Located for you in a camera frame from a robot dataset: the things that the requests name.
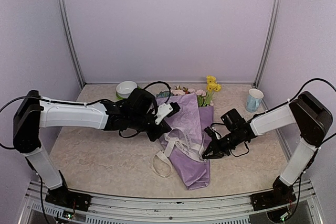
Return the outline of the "blue hydrangea fake flower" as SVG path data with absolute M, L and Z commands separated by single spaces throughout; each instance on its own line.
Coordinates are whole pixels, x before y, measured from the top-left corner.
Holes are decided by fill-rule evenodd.
M 161 91 L 156 95 L 156 98 L 168 98 L 170 96 L 170 91 Z

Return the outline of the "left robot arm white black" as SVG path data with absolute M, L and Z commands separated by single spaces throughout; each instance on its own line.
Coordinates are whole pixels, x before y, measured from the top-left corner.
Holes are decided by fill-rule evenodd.
M 134 89 L 128 98 L 113 102 L 101 99 L 90 103 L 51 100 L 31 90 L 13 118 L 13 146 L 42 178 L 53 197 L 66 206 L 73 193 L 39 139 L 39 130 L 47 127 L 88 127 L 96 130 L 135 130 L 145 132 L 151 142 L 171 131 L 165 121 L 180 110 L 176 102 L 158 104 L 154 95 Z

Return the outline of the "purple wrapping paper sheet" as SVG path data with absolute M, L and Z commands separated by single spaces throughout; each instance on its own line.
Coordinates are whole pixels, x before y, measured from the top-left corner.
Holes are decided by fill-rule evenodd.
M 153 156 L 152 169 L 163 178 L 176 171 L 188 190 L 205 188 L 210 182 L 210 161 L 202 153 L 211 138 L 204 129 L 214 122 L 214 108 L 199 107 L 193 93 L 172 96 L 169 101 L 176 102 L 180 111 L 165 118 L 171 131 L 159 138 L 162 149 Z

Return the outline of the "cream printed ribbon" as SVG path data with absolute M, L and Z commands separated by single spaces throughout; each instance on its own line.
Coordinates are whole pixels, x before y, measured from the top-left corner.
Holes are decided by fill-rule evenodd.
M 160 177 L 167 178 L 171 175 L 173 166 L 169 160 L 169 157 L 171 156 L 175 147 L 189 159 L 192 159 L 198 163 L 206 163 L 206 160 L 202 158 L 202 151 L 204 151 L 203 143 L 194 143 L 186 129 L 173 127 L 169 133 L 164 134 L 164 140 L 167 142 L 165 150 L 157 152 L 151 160 L 152 170 Z M 156 157 L 168 165 L 170 170 L 167 174 L 159 173 L 154 167 L 154 159 Z

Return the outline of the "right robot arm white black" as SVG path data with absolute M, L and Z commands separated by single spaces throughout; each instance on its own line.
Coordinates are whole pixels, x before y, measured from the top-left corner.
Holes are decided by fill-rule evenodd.
M 296 129 L 296 149 L 292 151 L 286 167 L 276 178 L 268 194 L 269 201 L 273 205 L 279 205 L 288 198 L 294 183 L 308 169 L 325 142 L 333 124 L 333 115 L 313 94 L 304 91 L 296 98 L 249 120 L 244 119 L 236 109 L 227 111 L 221 120 L 228 134 L 220 136 L 212 126 L 205 128 L 204 131 L 211 138 L 211 142 L 202 153 L 204 159 L 230 156 L 241 143 L 248 143 L 271 131 Z

